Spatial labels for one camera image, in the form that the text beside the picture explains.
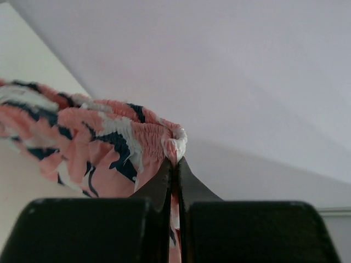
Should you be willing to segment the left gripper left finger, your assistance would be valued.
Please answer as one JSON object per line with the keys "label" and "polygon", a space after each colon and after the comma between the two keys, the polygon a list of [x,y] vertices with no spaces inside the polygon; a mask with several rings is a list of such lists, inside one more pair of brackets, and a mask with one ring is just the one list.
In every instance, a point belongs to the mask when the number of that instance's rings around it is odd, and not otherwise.
{"label": "left gripper left finger", "polygon": [[172,166],[128,198],[46,198],[19,214],[4,262],[167,262]]}

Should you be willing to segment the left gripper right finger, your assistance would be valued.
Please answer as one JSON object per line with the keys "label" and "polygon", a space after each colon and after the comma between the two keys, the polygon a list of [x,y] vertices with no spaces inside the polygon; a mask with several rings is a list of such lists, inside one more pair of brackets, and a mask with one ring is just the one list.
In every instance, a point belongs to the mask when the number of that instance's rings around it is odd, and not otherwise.
{"label": "left gripper right finger", "polygon": [[182,158],[182,262],[340,262],[316,209],[300,201],[224,201]]}

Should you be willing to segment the pink shark print shorts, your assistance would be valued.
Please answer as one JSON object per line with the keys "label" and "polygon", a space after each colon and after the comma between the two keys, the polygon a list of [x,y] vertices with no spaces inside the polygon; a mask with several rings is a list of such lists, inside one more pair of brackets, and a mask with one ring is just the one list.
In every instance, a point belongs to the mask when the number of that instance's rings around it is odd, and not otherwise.
{"label": "pink shark print shorts", "polygon": [[[1,81],[1,138],[36,160],[43,177],[82,198],[128,198],[164,160],[172,171],[187,137],[135,104],[92,100],[39,83]],[[178,200],[171,193],[169,259],[181,262]]]}

